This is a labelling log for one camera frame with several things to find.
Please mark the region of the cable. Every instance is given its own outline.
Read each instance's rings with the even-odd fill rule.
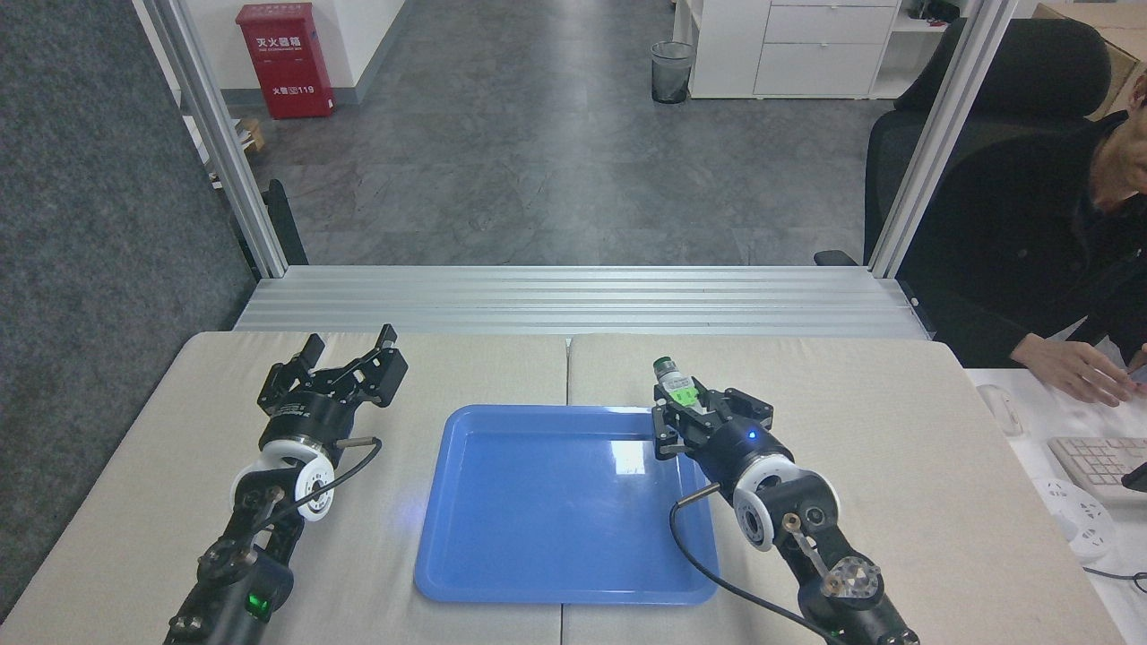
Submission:
[[[335,442],[335,445],[338,446],[338,448],[357,448],[357,446],[360,446],[360,445],[366,445],[366,443],[364,443],[365,441],[366,440],[344,440],[344,441]],[[264,522],[262,522],[259,524],[256,524],[255,528],[252,528],[250,530],[248,537],[244,537],[241,542],[245,543],[245,542],[252,539],[263,529],[265,529],[265,528],[274,524],[279,520],[286,518],[287,515],[290,515],[291,513],[294,513],[296,511],[298,511],[299,508],[302,508],[306,504],[310,504],[311,502],[314,502],[315,499],[322,497],[322,495],[326,494],[328,490],[334,490],[335,487],[337,487],[337,485],[342,484],[343,482],[345,482],[346,480],[353,477],[359,471],[361,471],[362,468],[365,468],[366,465],[369,464],[370,460],[374,459],[376,454],[379,454],[380,450],[382,450],[382,440],[381,438],[379,438],[379,437],[369,437],[369,443],[374,444],[374,448],[370,449],[370,453],[367,454],[366,457],[364,457],[361,460],[359,460],[359,463],[356,464],[354,467],[352,467],[350,471],[346,471],[345,473],[343,473],[342,475],[340,475],[337,479],[335,479],[335,481],[333,481],[333,482],[330,482],[330,483],[328,483],[328,484],[326,484],[326,485],[323,485],[323,487],[314,490],[313,492],[311,492],[311,495],[307,495],[306,497],[299,499],[298,502],[295,502],[294,504],[291,504],[289,506],[284,506],[278,513],[274,513],[270,518],[267,518]]]
[[[1107,572],[1092,569],[1090,567],[1084,567],[1083,570],[1087,572],[1089,574],[1095,574],[1098,576],[1109,577],[1111,580],[1130,580],[1136,584],[1137,588],[1139,588],[1139,591],[1147,593],[1147,588],[1145,588],[1142,584],[1139,583],[1139,581],[1147,580],[1147,572],[1139,572],[1137,574],[1131,574],[1129,576],[1125,576],[1119,574],[1109,574]]]
[[[717,585],[720,586],[721,589],[724,589],[725,591],[728,591],[728,592],[733,593],[734,596],[743,598],[743,599],[748,600],[749,603],[752,603],[754,605],[764,607],[764,608],[768,609],[770,612],[773,612],[775,614],[780,614],[781,616],[785,616],[786,619],[788,619],[788,620],[790,620],[790,621],[799,624],[801,627],[803,627],[803,628],[812,631],[813,634],[816,634],[817,636],[824,638],[825,640],[827,640],[828,643],[830,643],[833,645],[849,645],[848,643],[845,643],[845,642],[841,640],[840,638],[837,638],[836,636],[834,636],[832,632],[829,632],[829,631],[827,631],[827,630],[825,630],[825,629],[822,629],[822,628],[813,624],[812,622],[807,621],[803,616],[794,614],[793,612],[786,609],[785,607],[781,607],[780,605],[774,605],[774,604],[770,603],[768,600],[765,600],[764,598],[758,598],[758,597],[754,596],[752,593],[749,593],[748,591],[744,591],[743,589],[739,588],[739,586],[734,586],[733,584],[726,582],[724,578],[721,578],[717,574],[715,574],[715,573],[710,572],[709,569],[707,569],[704,565],[702,565],[700,561],[697,561],[696,558],[693,557],[693,553],[689,553],[689,550],[686,549],[685,543],[681,541],[681,536],[677,531],[677,512],[679,510],[684,508],[685,506],[688,506],[689,504],[693,504],[694,502],[696,502],[699,499],[703,499],[703,498],[712,495],[718,489],[719,489],[718,484],[710,484],[710,485],[708,485],[708,487],[699,490],[697,492],[694,492],[693,495],[689,495],[689,496],[682,497],[681,499],[678,499],[677,502],[673,503],[673,507],[670,508],[670,511],[669,511],[669,531],[671,534],[673,534],[673,542],[677,543],[677,547],[681,550],[681,554],[685,555],[685,559],[688,560],[689,564],[694,566],[694,568],[696,568],[699,572],[701,572],[702,574],[704,574],[704,576],[708,577],[709,580],[711,580],[715,583],[717,583]]]

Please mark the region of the mesh waste bin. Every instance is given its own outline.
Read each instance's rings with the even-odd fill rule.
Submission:
[[[693,70],[692,45],[666,40],[653,46],[653,100],[680,103],[689,94]]]
[[[244,5],[235,24],[272,118],[330,116],[335,98],[310,2]]]

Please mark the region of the cardboard box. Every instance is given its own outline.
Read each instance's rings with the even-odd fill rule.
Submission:
[[[1147,71],[1147,5],[1045,5],[1036,7],[1033,18],[1071,18],[1095,28],[1107,41],[1111,59],[1111,86],[1098,110],[1087,116],[1099,119],[1126,109],[1131,90]]]
[[[247,154],[258,153],[266,145],[263,139],[263,130],[259,129],[259,119],[241,118],[235,124],[235,131],[240,135],[240,146]]]

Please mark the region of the person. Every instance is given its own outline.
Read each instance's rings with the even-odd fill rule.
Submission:
[[[1064,134],[1009,139],[943,180],[898,277],[965,367],[1023,365],[1076,399],[1147,396],[1147,73],[1129,107]],[[1087,343],[1050,340],[1083,318]]]

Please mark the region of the red cabinet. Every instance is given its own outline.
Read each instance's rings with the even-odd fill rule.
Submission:
[[[235,24],[272,118],[330,116],[335,96],[310,2],[244,5]]]

